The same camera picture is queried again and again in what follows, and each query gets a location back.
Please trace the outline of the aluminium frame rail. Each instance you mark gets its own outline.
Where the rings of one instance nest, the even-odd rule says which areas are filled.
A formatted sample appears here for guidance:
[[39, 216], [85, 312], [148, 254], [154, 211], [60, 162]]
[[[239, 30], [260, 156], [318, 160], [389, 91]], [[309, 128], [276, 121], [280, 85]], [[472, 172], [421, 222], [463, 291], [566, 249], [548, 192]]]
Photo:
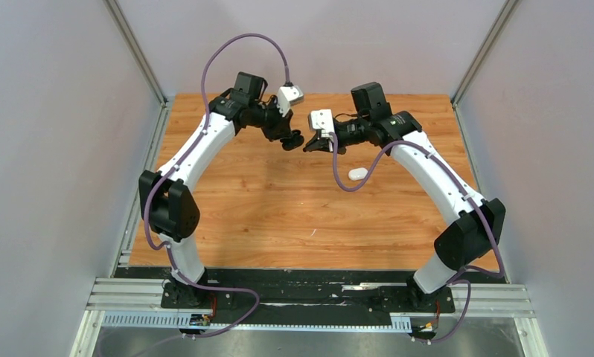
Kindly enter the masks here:
[[[457, 313], [464, 307], [467, 297], [464, 284], [452, 286], [451, 292]], [[128, 312], [140, 315], [137, 322], [140, 327], [149, 325], [157, 327], [175, 327], [174, 323], [183, 322], [183, 317], [201, 309], [163, 309], [160, 307], [162, 296], [162, 280], [130, 279], [130, 278], [96, 278], [85, 311], [96, 312]], [[321, 327], [329, 332], [402, 332], [401, 318], [428, 316], [426, 313], [393, 312], [393, 325], [367, 327], [352, 325], [350, 327]], [[467, 318], [512, 318], [517, 328], [517, 343], [520, 344], [524, 356], [550, 356], [543, 341], [534, 309], [527, 289], [518, 284], [473, 283], [471, 285], [470, 302]], [[288, 331], [289, 327], [298, 331], [310, 331], [313, 324], [289, 326], [288, 324], [241, 324], [234, 329], [267, 329]]]

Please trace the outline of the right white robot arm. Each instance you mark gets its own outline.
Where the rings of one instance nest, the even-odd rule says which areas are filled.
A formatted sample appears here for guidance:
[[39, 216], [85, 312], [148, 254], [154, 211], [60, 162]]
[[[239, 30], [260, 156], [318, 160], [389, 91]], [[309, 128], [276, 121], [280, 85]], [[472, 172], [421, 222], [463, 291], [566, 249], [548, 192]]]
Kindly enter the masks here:
[[[499, 266], [489, 275], [504, 276], [504, 263], [499, 241], [506, 208], [499, 199], [486, 199], [470, 187], [442, 158], [431, 143], [422, 125], [407, 111], [394, 113], [379, 83], [370, 82], [351, 90], [356, 109], [353, 119], [337, 120], [330, 109], [312, 111], [308, 115], [314, 136], [306, 143], [305, 152], [329, 152], [333, 156], [333, 177], [346, 192], [356, 192], [371, 177], [380, 159], [393, 158], [424, 189], [447, 223], [435, 239], [434, 254], [409, 281], [408, 304], [425, 310], [436, 300], [436, 292], [453, 283], [471, 263], [493, 252]], [[364, 177], [353, 187], [342, 183], [338, 172], [338, 156], [352, 145], [369, 142], [379, 147]]]

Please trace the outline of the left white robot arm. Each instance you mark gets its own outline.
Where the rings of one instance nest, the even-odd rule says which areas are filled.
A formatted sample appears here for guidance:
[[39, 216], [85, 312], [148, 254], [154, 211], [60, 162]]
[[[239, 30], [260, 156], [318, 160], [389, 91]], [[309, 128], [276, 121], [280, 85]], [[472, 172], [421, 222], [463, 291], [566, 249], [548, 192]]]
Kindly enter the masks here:
[[173, 280], [183, 284], [181, 298], [189, 306], [203, 306], [209, 298], [206, 268], [199, 258], [194, 233], [201, 213], [193, 191], [220, 150], [247, 127], [258, 128], [268, 141], [290, 151], [304, 137], [292, 129], [292, 107], [303, 91], [287, 81], [268, 99], [267, 81], [240, 72], [232, 87], [210, 100], [199, 126], [169, 161], [138, 179], [141, 218], [149, 246], [166, 250]]

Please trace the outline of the white earbud charging case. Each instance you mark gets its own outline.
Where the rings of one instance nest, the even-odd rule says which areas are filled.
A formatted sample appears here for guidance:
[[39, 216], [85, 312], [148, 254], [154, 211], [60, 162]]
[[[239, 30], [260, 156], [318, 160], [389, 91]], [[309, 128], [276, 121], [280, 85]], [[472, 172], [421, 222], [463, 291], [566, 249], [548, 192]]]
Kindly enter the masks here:
[[351, 181], [362, 181], [369, 174], [369, 170], [365, 167], [358, 167], [348, 171], [348, 178]]

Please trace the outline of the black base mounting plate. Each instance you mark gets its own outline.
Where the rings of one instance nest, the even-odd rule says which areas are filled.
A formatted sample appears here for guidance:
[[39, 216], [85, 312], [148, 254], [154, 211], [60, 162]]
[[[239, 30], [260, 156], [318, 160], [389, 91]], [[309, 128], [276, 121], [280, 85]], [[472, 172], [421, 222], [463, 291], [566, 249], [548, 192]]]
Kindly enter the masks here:
[[218, 291], [194, 290], [164, 281], [161, 306], [207, 309], [212, 321], [228, 324], [246, 313], [260, 296], [248, 324], [384, 326], [390, 313], [438, 313], [455, 310], [448, 288], [421, 297], [409, 288], [412, 271], [209, 268], [204, 282]]

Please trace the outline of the black earbud charging case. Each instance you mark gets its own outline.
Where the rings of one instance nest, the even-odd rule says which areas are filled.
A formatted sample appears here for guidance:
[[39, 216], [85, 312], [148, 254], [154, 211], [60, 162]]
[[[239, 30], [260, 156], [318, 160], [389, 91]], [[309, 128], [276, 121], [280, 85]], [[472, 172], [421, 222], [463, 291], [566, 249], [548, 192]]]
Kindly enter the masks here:
[[282, 138], [280, 142], [283, 150], [291, 151], [300, 147], [304, 143], [304, 136], [300, 130], [294, 129], [287, 137]]

